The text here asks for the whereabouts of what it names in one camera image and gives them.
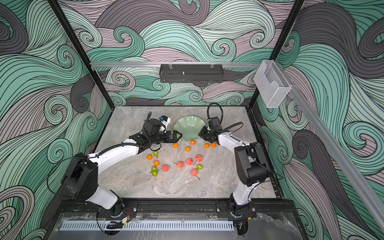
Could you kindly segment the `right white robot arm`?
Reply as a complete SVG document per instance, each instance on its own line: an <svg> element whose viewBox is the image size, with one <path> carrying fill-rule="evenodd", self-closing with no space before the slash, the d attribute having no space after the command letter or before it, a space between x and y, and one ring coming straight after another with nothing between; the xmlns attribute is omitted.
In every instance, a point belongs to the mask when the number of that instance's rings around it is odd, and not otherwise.
<svg viewBox="0 0 384 240"><path fill-rule="evenodd" d="M261 145L258 142L243 141L231 132L220 133L207 127L200 130L199 137L225 147L235 155L240 182L232 193L232 199L236 207L249 204L253 190L270 177L269 169L260 161Z"/></svg>

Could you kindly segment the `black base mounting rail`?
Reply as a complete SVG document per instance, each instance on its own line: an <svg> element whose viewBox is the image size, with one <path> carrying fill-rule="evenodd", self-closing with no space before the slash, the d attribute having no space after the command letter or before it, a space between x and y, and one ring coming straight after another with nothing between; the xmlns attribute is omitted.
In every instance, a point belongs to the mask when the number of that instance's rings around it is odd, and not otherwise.
<svg viewBox="0 0 384 240"><path fill-rule="evenodd" d="M244 206L235 206L230 199L130 199L124 198L116 210L105 210L92 203L63 201L61 213L98 213L102 218L138 217L144 214L210 214L219 218L247 219L257 213L293 212L294 203L282 199L254 199Z"/></svg>

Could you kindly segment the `aluminium rail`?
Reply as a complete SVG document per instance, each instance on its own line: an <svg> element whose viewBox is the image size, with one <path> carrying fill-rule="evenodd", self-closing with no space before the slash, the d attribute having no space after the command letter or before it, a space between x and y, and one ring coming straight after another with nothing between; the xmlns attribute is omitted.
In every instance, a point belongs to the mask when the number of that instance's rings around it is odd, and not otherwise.
<svg viewBox="0 0 384 240"><path fill-rule="evenodd" d="M319 139L323 142L330 156L337 162L362 202L369 210L381 230L384 229L384 203L377 193L367 182L367 179L354 165L347 152L332 135L318 114L308 105L306 98L303 97L296 84L292 82L281 64L276 63L278 72L282 75L282 82L291 87L290 93L298 104L302 113L307 117L309 123L313 126Z"/></svg>
<svg viewBox="0 0 384 240"><path fill-rule="evenodd" d="M92 68L159 68L161 65L222 65L223 68L258 68L261 63L256 62L123 62L123 61L96 61L90 62Z"/></svg>

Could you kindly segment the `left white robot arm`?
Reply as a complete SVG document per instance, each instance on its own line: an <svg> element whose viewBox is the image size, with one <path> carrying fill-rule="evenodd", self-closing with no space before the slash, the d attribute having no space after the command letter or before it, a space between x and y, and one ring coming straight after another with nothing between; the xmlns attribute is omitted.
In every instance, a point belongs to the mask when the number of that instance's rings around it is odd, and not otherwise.
<svg viewBox="0 0 384 240"><path fill-rule="evenodd" d="M98 153L79 153L71 159L61 180L62 186L75 201L93 203L110 212L111 216L118 216L124 208L123 200L99 185L99 175L120 161L149 149L152 144L174 144L182 136L176 130L153 135L141 132Z"/></svg>

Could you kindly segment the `aluminium rail right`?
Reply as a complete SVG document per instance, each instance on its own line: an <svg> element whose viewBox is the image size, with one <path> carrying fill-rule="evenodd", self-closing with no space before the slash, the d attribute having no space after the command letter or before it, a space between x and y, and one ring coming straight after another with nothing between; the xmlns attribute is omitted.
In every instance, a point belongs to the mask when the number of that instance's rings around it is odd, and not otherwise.
<svg viewBox="0 0 384 240"><path fill-rule="evenodd" d="M276 63L278 72L282 75L282 82L291 87L290 93L298 104L302 113L307 117L309 123L313 126L319 139L323 142L330 156L337 162L362 202L369 210L381 230L384 229L384 203L377 193L367 182L367 179L354 165L347 152L332 135L318 114L308 105L306 98L303 97L296 84L292 82L281 64Z"/></svg>

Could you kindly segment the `light green wavy fruit bowl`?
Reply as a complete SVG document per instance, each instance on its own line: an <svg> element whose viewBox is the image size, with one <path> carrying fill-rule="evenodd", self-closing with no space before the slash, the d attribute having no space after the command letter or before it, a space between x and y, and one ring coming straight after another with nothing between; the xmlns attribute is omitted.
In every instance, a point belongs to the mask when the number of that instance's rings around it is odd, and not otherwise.
<svg viewBox="0 0 384 240"><path fill-rule="evenodd" d="M181 133L182 140L188 142L190 140L199 139L199 133L206 126L205 121L196 116L186 116L180 118L174 125L173 130Z"/></svg>

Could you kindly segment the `pink fake peach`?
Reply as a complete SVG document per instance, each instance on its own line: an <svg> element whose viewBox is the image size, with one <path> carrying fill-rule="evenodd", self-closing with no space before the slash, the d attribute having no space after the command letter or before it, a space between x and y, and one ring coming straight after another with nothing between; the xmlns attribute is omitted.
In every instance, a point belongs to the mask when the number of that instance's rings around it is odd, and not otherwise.
<svg viewBox="0 0 384 240"><path fill-rule="evenodd" d="M167 172L167 171L169 170L168 165L163 165L163 166L162 166L162 170L163 170L164 172Z"/></svg>
<svg viewBox="0 0 384 240"><path fill-rule="evenodd" d="M196 164L197 162L201 162L202 160L203 160L203 158L201 155L196 155L196 160L195 160L194 164Z"/></svg>
<svg viewBox="0 0 384 240"><path fill-rule="evenodd" d="M193 163L194 163L194 161L191 158L186 160L186 164L189 166L192 165Z"/></svg>
<svg viewBox="0 0 384 240"><path fill-rule="evenodd" d="M198 179L200 179L200 178L198 177L198 170L197 170L197 169L192 169L192 170L191 170L191 175L194 176L194 177L197 177Z"/></svg>
<svg viewBox="0 0 384 240"><path fill-rule="evenodd" d="M178 169L182 169L184 167L184 163L181 161L175 163L175 165L177 166Z"/></svg>

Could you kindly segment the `black perforated metal tray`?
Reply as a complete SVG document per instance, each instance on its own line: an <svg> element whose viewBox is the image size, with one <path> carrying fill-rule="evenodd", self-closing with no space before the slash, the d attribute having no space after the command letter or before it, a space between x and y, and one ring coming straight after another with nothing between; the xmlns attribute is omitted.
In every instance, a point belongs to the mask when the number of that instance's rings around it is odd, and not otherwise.
<svg viewBox="0 0 384 240"><path fill-rule="evenodd" d="M208 84L221 83L224 78L224 69L222 65L161 65L160 80L162 83L192 83Z"/></svg>

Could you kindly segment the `clear plastic wall bin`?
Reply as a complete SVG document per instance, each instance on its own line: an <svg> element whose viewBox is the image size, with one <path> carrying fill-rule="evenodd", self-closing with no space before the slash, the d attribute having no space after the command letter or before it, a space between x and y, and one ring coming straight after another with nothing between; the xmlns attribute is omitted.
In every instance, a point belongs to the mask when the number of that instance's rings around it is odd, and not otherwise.
<svg viewBox="0 0 384 240"><path fill-rule="evenodd" d="M278 108L292 89L283 66L265 60L259 66L254 82L267 108Z"/></svg>

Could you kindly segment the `aluminium rail back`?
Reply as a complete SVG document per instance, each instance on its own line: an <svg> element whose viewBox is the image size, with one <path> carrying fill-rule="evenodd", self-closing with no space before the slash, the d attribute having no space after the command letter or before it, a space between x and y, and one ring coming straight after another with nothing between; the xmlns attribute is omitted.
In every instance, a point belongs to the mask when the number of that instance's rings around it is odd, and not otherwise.
<svg viewBox="0 0 384 240"><path fill-rule="evenodd" d="M256 62L123 62L123 61L96 61L90 62L92 68L159 68L161 65L222 65L223 68L258 68L261 63Z"/></svg>

